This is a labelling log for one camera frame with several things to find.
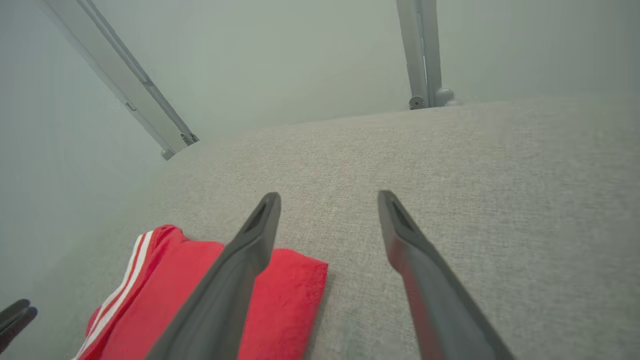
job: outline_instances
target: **black object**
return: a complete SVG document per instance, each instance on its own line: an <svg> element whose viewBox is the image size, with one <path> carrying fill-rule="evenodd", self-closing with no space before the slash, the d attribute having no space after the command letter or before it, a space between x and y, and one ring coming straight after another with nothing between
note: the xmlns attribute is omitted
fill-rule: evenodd
<svg viewBox="0 0 640 360"><path fill-rule="evenodd" d="M402 275L423 359L512 359L400 200L378 194L391 266ZM147 359L235 359L256 276L269 265L280 196L267 194L187 299Z"/></svg>
<svg viewBox="0 0 640 360"><path fill-rule="evenodd" d="M36 317L38 310L27 299L14 302L0 313L0 353Z"/></svg>
<svg viewBox="0 0 640 360"><path fill-rule="evenodd" d="M471 296L390 191L378 194L382 237L402 275L423 359L512 359Z"/></svg>
<svg viewBox="0 0 640 360"><path fill-rule="evenodd" d="M269 265L280 196L268 193L147 355L147 359L235 359L253 282Z"/></svg>

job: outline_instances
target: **folded fabric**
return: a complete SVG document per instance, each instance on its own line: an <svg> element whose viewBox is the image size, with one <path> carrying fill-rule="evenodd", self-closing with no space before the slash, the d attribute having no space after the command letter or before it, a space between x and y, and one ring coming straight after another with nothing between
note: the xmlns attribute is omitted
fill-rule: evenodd
<svg viewBox="0 0 640 360"><path fill-rule="evenodd" d="M121 285L91 316L76 358L143 359L223 247L190 241L172 225L139 236ZM253 287L239 359L302 358L327 267L274 249Z"/></svg>

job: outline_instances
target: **white stripe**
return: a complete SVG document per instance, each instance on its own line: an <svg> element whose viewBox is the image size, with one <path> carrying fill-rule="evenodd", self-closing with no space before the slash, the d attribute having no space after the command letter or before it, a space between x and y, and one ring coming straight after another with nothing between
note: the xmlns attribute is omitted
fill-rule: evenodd
<svg viewBox="0 0 640 360"><path fill-rule="evenodd" d="M102 317L100 321L97 321L100 318L100 315L102 314L105 307L108 306L109 303L111 303L111 301L113 301L113 299L118 295L120 290L122 290L122 288L125 286L125 283L127 282L127 278L129 277L129 273L131 273L131 270L132 270L131 267L136 257L136 250L138 249L138 244L142 239L142 235L140 235L136 240L136 243L133 247L133 255L131 255L131 259L129 259L129 264L127 265L127 272L124 275L122 284L120 284L120 286L102 303L102 306L100 306L98 315L95 317L95 320L93 321L92 329L89 332L89 336L85 339L83 346L80 348L80 351L78 351L78 354L74 359L80 357L83 351L86 350L86 348L88 348L93 343L93 341L98 337L98 335L100 335L104 327L107 325L107 323L109 323L109 321L113 317L113 314L118 310L118 308L120 308L120 305L122 305L122 302L124 301L124 299L127 298L127 295L129 294L129 290L131 290L131 288L133 287L133 284L136 282L136 279L140 274L140 270L142 269L142 265L145 262L145 256L147 255L147 249L149 248L149 241L151 239L152 234L153 234L153 231L149 231L144 236L144 241L142 242L142 246L140 247L140 253L138 254L138 260L136 261L136 267L133 269L133 274L131 275L131 280L127 284L127 287L124 289L122 294L118 297L117 301L113 304L113 306L111 306L111 309L109 309L109 311Z"/></svg>

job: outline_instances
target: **metal bar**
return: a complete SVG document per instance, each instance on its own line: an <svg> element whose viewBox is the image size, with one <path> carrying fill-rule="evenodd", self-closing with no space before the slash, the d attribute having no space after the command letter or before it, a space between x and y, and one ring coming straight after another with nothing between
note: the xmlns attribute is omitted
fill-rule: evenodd
<svg viewBox="0 0 640 360"><path fill-rule="evenodd" d="M271 260L280 196L268 193L204 275L147 359L236 359L253 283Z"/></svg>
<svg viewBox="0 0 640 360"><path fill-rule="evenodd" d="M512 359L476 303L400 200L378 194L382 236L402 275L423 359Z"/></svg>
<svg viewBox="0 0 640 360"><path fill-rule="evenodd" d="M411 95L412 97L419 96L423 101L426 101L429 91L422 57L422 39L420 38L421 30L419 29L417 17L417 4L415 0L396 0L396 6L400 18L400 32L404 45L404 55L406 56L406 69L409 73Z"/></svg>
<svg viewBox="0 0 640 360"><path fill-rule="evenodd" d="M436 9L436 0L418 0L417 7L420 12L420 19L422 23L424 67L426 69L427 76L429 107L432 108L443 105L438 104L436 99L439 89L442 88L440 40L438 37L438 11Z"/></svg>
<svg viewBox="0 0 640 360"><path fill-rule="evenodd" d="M178 130L182 133L182 139L187 145L191 145L198 141L198 138L191 132L187 124L182 121L177 112L173 109L173 106L166 100L164 95L160 92L160 89L154 84L153 81L149 78L149 75L142 69L142 66L135 59L133 54L129 51L129 49L122 42L120 37L116 34L115 30L109 25L107 19L102 16L98 8L96 8L95 4L92 0L76 0L78 4L82 7L84 12L89 15L89 18L93 21L93 23L98 27L102 35L107 39L109 44L113 47L113 49L120 55L121 59L127 64L129 69L133 72L133 74L138 78L140 83L144 85L147 89L151 97L156 100L158 105L162 108L162 110L167 114L169 119L178 127Z"/></svg>
<svg viewBox="0 0 640 360"><path fill-rule="evenodd" d="M116 85L116 83L111 80L111 78L104 72L104 70L98 65L93 56L87 51L82 43L76 38L75 35L71 33L71 30L67 27L67 25L62 21L60 16L51 8L49 3L44 0L36 0L36 4L40 7L42 12L53 22L53 24L60 30L62 35L65 36L67 41L74 47L74 49L84 58L84 60L89 64L89 67L93 69L93 71L98 75L98 78L102 80L102 82L107 85L107 87L113 92L113 95L120 100L120 102L126 106L127 110L131 113L131 115L144 127L145 130L151 135L151 137L163 148L171 153L175 154L175 149L169 145L169 143L164 139L160 133L149 123L149 121L136 109L132 108L130 105L131 102L128 100L127 96L122 92L120 87Z"/></svg>

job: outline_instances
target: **red towel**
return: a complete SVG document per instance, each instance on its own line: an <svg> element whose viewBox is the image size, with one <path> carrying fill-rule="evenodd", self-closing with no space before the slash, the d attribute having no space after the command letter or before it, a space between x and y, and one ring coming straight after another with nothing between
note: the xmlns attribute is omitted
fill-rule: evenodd
<svg viewBox="0 0 640 360"><path fill-rule="evenodd" d="M89 320L78 359L143 359L224 245L190 241L172 225L138 237L121 285ZM256 278L240 359L300 359L327 264L275 249Z"/></svg>

